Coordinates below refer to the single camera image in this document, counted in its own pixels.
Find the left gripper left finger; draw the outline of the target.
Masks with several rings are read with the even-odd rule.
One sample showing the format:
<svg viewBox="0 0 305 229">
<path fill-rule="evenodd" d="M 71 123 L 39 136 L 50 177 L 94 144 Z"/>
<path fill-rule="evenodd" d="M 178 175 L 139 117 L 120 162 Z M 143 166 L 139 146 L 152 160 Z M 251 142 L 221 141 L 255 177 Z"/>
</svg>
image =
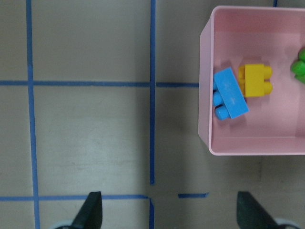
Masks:
<svg viewBox="0 0 305 229">
<path fill-rule="evenodd" d="M 101 192 L 90 192 L 78 214 L 74 218 L 72 229 L 100 229 L 102 227 Z"/>
</svg>

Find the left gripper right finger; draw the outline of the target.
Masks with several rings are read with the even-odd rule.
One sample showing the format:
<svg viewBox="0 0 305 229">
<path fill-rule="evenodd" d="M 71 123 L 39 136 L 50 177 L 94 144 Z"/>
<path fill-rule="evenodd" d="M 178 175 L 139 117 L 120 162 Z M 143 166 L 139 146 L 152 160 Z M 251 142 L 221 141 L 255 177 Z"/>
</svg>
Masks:
<svg viewBox="0 0 305 229">
<path fill-rule="evenodd" d="M 238 191 L 236 220 L 240 229 L 277 229 L 279 225 L 248 191 Z"/>
</svg>

